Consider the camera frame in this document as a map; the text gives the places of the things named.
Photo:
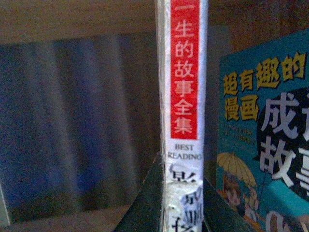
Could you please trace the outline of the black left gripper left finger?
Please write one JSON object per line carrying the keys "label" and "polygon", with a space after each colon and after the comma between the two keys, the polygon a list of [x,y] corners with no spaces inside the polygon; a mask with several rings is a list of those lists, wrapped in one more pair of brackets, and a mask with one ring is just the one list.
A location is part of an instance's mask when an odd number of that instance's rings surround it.
{"label": "black left gripper left finger", "polygon": [[133,204],[117,225],[119,232],[159,232],[162,229],[163,161],[157,153]]}

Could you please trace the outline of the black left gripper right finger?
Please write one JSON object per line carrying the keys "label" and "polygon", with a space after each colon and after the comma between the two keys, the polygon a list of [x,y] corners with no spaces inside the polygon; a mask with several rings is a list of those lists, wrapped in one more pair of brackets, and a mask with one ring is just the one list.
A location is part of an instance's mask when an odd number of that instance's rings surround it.
{"label": "black left gripper right finger", "polygon": [[211,183],[203,180],[203,231],[205,232],[253,232],[240,215],[234,211]]}

